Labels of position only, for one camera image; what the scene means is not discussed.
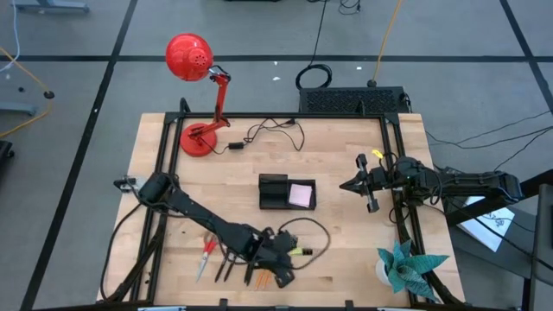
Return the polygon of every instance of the red desk lamp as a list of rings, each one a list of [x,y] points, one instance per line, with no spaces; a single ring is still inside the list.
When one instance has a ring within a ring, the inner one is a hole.
[[[231,126],[223,117],[226,87],[231,75],[213,65],[213,52],[207,42],[198,35],[180,34],[167,45],[165,61],[171,73],[185,81],[199,81],[209,73],[209,79],[219,85],[215,116],[210,124],[192,124],[181,134],[181,147],[190,156],[206,156],[217,145],[215,131]]]

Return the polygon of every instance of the yellow cable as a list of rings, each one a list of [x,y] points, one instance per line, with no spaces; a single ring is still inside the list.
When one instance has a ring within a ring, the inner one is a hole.
[[[17,62],[17,60],[14,60],[13,57],[11,57],[11,55],[8,52],[6,52],[5,49],[0,47],[0,51],[2,53],[4,53],[10,60],[13,60],[14,64],[16,64],[16,66],[18,66],[21,70],[23,70],[36,83],[38,83],[38,85],[41,86],[41,88],[44,90],[44,92],[50,92],[50,89],[44,83],[42,83],[42,81],[40,79],[36,78],[36,76],[34,76],[29,70],[27,70],[27,68],[25,68],[19,62]],[[40,115],[38,115],[36,117],[33,117],[29,121],[26,121],[26,122],[23,122],[22,124],[17,125],[15,128],[13,128],[11,130],[7,130],[5,132],[0,133],[0,138],[6,137],[7,135],[15,132],[16,130],[20,130],[21,128],[23,128],[25,126],[27,126],[29,124],[32,124],[34,121],[47,116],[47,114],[50,113],[51,110],[52,110],[52,99],[49,99],[48,100],[48,106],[46,107],[46,110],[43,113],[41,113]]]
[[[384,53],[384,48],[386,47],[386,42],[388,41],[388,35],[390,34],[391,26],[396,21],[396,15],[397,15],[397,12],[399,11],[399,7],[401,6],[402,1],[403,0],[397,0],[396,8],[394,9],[394,14],[391,16],[390,23],[388,24],[388,29],[386,30],[386,34],[384,35],[384,39],[382,40],[382,46],[380,46],[380,53],[378,53],[378,58],[377,58],[377,67],[374,70],[374,74],[372,76],[373,81],[377,80],[378,70],[380,69],[380,59],[382,58],[382,54]]]

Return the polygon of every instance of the metal stand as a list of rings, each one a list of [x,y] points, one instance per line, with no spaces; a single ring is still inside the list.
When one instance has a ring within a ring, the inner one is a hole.
[[[30,116],[36,113],[36,106],[31,104],[0,102],[0,111],[26,112]]]
[[[25,9],[68,9],[82,10],[85,13],[90,12],[88,5],[85,3],[76,3],[72,1],[59,0],[16,0],[16,8]]]

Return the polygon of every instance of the red scissors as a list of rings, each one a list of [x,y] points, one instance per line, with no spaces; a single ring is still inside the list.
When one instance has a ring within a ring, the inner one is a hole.
[[[207,258],[215,249],[215,246],[217,246],[217,237],[210,232],[206,233],[204,235],[204,254],[201,257],[200,268],[198,269],[198,274],[196,275],[196,282],[200,280],[201,274],[203,273],[204,268],[206,268]]]

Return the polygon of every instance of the sticky note pad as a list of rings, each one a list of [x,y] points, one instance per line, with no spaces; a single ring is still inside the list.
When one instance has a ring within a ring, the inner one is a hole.
[[[309,207],[312,191],[313,188],[311,186],[292,184],[288,202],[297,206]]]

